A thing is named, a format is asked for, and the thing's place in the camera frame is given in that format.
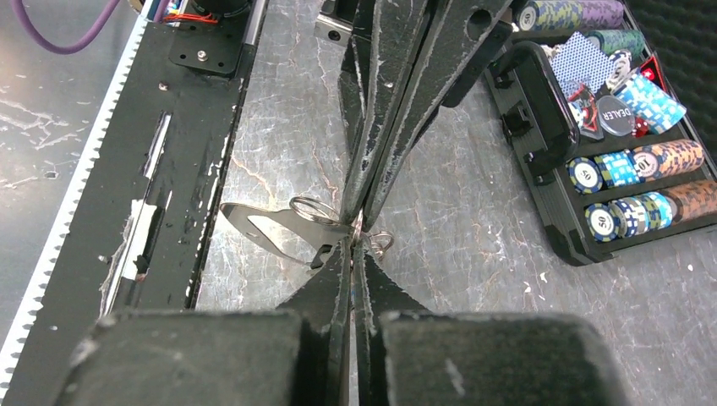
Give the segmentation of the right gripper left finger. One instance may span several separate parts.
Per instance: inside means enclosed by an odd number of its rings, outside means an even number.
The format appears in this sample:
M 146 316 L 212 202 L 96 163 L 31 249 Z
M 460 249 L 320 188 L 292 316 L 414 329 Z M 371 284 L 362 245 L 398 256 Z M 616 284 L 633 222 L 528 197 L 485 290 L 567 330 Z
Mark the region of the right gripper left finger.
M 280 310 L 302 318 L 293 405 L 347 405 L 351 304 L 351 242 L 340 239 L 311 278 Z

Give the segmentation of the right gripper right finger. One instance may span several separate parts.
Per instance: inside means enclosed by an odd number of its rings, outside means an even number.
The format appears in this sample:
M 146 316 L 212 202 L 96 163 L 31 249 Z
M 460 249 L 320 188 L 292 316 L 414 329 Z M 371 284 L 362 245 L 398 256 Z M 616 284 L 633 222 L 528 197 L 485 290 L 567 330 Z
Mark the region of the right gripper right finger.
M 386 347 L 380 316 L 397 311 L 430 314 L 431 311 L 386 275 L 369 250 L 353 250 L 353 307 L 358 363 L 358 399 L 361 405 L 420 405 L 424 389 L 414 381 L 391 382 L 386 369 Z

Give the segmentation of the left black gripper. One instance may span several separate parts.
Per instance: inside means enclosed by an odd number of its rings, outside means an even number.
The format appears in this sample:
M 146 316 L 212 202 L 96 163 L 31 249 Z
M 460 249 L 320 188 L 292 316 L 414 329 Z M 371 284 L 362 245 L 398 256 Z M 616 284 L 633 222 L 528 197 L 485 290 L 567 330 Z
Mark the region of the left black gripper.
M 376 223 L 433 113 L 510 8 L 508 1 L 324 1 L 315 34 L 342 48 L 348 169 L 339 218 Z

